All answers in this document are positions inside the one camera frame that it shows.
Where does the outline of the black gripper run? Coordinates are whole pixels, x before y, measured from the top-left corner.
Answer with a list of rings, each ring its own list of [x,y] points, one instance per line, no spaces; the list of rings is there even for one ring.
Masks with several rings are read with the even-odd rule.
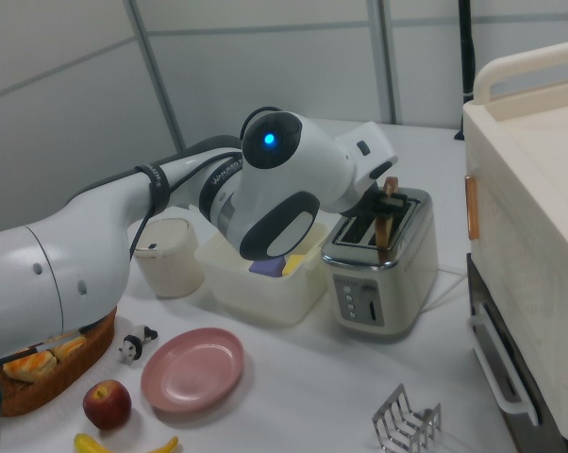
[[[390,195],[391,210],[405,210],[408,197],[404,193]],[[374,182],[364,193],[360,201],[352,208],[353,217],[381,218],[386,217],[386,203],[381,197],[380,187]]]

